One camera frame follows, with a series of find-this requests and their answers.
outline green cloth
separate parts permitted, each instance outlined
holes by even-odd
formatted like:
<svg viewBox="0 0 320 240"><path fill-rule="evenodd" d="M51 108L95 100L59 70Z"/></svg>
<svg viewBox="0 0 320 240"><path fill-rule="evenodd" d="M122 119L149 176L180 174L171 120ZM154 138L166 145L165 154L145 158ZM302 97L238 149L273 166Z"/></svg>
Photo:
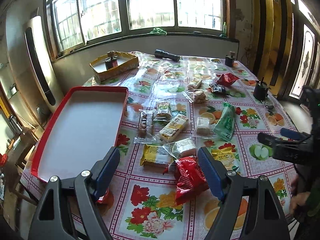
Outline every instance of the green cloth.
<svg viewBox="0 0 320 240"><path fill-rule="evenodd" d="M308 216L312 217L318 213L320 209L320 189L312 188L310 195L306 201L306 206L308 207Z"/></svg>
<svg viewBox="0 0 320 240"><path fill-rule="evenodd" d="M166 36L167 32L164 31L163 29L160 28L154 28L151 32L149 32L148 34L156 34L159 36Z"/></svg>

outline floral tablecloth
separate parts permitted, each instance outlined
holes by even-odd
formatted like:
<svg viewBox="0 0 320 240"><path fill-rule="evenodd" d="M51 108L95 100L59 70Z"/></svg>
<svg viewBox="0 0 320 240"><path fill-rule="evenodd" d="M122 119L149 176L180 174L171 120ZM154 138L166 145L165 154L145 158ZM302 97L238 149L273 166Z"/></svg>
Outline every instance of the floral tablecloth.
<svg viewBox="0 0 320 240"><path fill-rule="evenodd" d="M268 176L287 215L290 182L295 177L294 167L291 163L271 157L261 158L259 152L268 149L258 142L257 134L263 131L281 137L281 128L296 128L271 94L268 98L274 104L276 113L268 112L263 104L253 97L257 78L238 61L233 68L229 68L224 65L223 59L181 57L179 62L173 62L141 52L134 54L139 57L139 68L108 79L102 84L129 88L127 111L116 145L121 152L121 161L110 184L109 205L107 208L100 208L113 238L204 239L218 212L218 201L210 190L184 205L176 205L174 176L163 175L162 169L140 166L143 145L133 143L137 133L139 109L154 109L159 99L172 99L172 114L183 114L190 120L178 139L191 136L197 117L211 118L213 128L221 116L221 103L229 102L234 105L236 122L231 142L224 142L212 133L209 139L194 138L196 145L206 146L209 150L233 147L235 159L224 163L225 166L236 166L236 170L244 177L256 178L261 174ZM217 80L222 73L229 72L240 79L231 88L227 88L228 96L211 94L209 84L212 80ZM188 83L193 77L203 79L202 88L207 90L206 103L192 104L184 97L182 92L188 90ZM96 85L98 84L94 78L84 84ZM156 123L155 130L159 131L162 127L161 123ZM23 171L21 182L39 199L45 185L30 174L31 162L32 157ZM237 220L231 239L240 236L245 210L239 211L239 221ZM76 228L84 233L77 212L74 212L73 217Z"/></svg>

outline red tray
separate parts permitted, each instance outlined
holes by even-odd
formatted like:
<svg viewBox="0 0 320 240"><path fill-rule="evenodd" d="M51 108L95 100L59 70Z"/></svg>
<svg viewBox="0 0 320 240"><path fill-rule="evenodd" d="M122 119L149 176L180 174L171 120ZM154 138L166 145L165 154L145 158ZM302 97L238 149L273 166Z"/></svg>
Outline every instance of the red tray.
<svg viewBox="0 0 320 240"><path fill-rule="evenodd" d="M76 177L115 146L128 88L74 87L52 115L36 149L31 174L43 181L53 175Z"/></svg>

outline window frame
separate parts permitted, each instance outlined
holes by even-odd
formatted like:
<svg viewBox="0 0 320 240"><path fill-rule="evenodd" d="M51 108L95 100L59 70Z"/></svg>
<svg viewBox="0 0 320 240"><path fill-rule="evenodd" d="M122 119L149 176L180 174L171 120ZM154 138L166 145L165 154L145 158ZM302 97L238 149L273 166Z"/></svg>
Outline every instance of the window frame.
<svg viewBox="0 0 320 240"><path fill-rule="evenodd" d="M110 41L117 38L132 36L132 35L139 35L139 34L146 34L153 30L154 27L149 28L141 28L141 29L130 29L130 21L129 21L129 0L118 0L119 4L119 17L120 17L120 25L121 25L121 32L113 33L105 36L101 36L92 40L86 40L82 25L81 25L81 11L83 11L83 5L81 0L76 0L77 5L77 15L79 20L79 26L81 30L81 37L82 37L82 43L75 45L71 48L65 49L63 51L60 51L59 47L59 41L58 36L56 33L55 28L55 16L54 16L54 6L53 1L54 0L44 0L44 20L45 20L45 32L48 40L48 47L50 51L51 60L54 61L62 56L65 56L71 52L74 52L78 49L82 49L86 46L90 46L93 44L97 44L100 42ZM226 0L221 0L221 22L222 26L224 22L227 22L227 20L230 19L230 17L227 17L227 13L229 14L228 8L227 8ZM168 33L199 33L201 34L210 34L219 36L222 34L222 30L214 30L214 29L206 29L206 28L199 28L199 27L185 27L185 26L179 26L178 25L178 7L177 7L177 0L173 0L173 9L174 9L174 26L160 26L161 29L165 30Z"/></svg>

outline yellow snack package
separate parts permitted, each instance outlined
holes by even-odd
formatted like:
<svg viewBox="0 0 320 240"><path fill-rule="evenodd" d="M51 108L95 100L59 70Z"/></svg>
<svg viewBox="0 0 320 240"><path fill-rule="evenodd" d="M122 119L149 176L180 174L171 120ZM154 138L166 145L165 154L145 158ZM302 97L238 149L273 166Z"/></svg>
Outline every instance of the yellow snack package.
<svg viewBox="0 0 320 240"><path fill-rule="evenodd" d="M240 164L232 152L232 149L232 147L227 147L221 150L211 150L211 155L215 160L221 161L227 170L233 170L240 174Z"/></svg>
<svg viewBox="0 0 320 240"><path fill-rule="evenodd" d="M167 168L172 162L173 158L162 146L144 145L140 166L150 165Z"/></svg>

